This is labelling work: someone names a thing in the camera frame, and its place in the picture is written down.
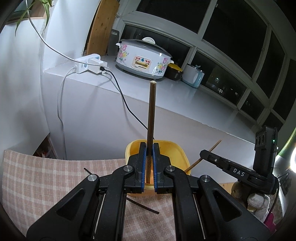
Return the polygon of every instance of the metal screw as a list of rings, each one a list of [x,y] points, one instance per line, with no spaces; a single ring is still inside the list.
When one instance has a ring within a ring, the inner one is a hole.
[[[123,169],[124,169],[126,172],[130,172],[130,171],[133,169],[133,167],[130,166],[130,165],[126,165],[126,166],[123,167]]]
[[[200,179],[205,182],[205,183],[208,183],[210,180],[211,180],[211,177],[208,176],[208,175],[203,175],[200,177]]]
[[[95,174],[91,174],[87,177],[87,179],[90,181],[90,182],[94,182],[96,180],[96,175]]]
[[[173,172],[174,170],[176,170],[176,168],[175,168],[174,166],[170,165],[170,166],[167,166],[167,167],[166,167],[166,170],[167,170],[168,172]]]

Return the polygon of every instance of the plush toy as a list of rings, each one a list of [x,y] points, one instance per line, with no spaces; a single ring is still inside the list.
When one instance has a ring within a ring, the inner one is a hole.
[[[231,196],[246,207],[245,203],[242,201],[244,188],[245,186],[241,182],[235,182],[231,188]],[[270,203],[269,196],[252,193],[249,195],[247,202],[248,206],[246,208],[263,223],[268,215],[268,207]]]

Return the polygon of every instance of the yellow bowl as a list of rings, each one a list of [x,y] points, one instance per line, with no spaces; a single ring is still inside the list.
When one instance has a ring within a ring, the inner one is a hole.
[[[140,143],[147,140],[135,140],[126,147],[126,163],[130,156],[139,153]],[[153,143],[159,144],[161,155],[168,156],[173,166],[182,169],[183,171],[190,167],[190,163],[183,149],[174,142],[164,140],[153,140]],[[154,189],[153,183],[145,183],[144,189]]]

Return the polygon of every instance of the white power adapter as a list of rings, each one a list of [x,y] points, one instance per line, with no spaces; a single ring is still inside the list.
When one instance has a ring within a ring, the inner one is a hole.
[[[89,60],[92,59],[92,58],[95,58],[97,60],[100,60],[101,59],[101,56],[99,54],[96,54],[96,53],[93,53],[93,54],[90,54],[90,55],[87,55],[87,56],[83,56],[83,57],[80,57],[80,58],[77,58],[76,60],[80,61],[80,62],[85,62],[85,64],[81,64],[81,63],[77,63],[76,64],[76,73],[77,74],[80,74],[84,71],[87,71],[90,67],[90,65],[88,65],[89,63]]]
[[[106,73],[106,71],[101,71],[100,70],[100,66],[107,67],[107,64],[108,64],[107,62],[102,61],[101,59],[91,58],[89,60],[89,63],[99,65],[99,66],[89,65],[89,70],[91,72],[94,72],[96,74],[98,74],[98,73],[102,73],[102,74]]]

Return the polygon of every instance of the checkered fabric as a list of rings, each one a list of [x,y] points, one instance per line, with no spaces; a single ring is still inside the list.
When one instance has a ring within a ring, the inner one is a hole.
[[[111,174],[123,166],[125,159],[64,161],[4,152],[3,207],[26,235],[28,228],[88,173]],[[133,200],[158,210],[154,214],[127,201],[123,240],[175,240],[173,205],[170,194],[132,197]]]

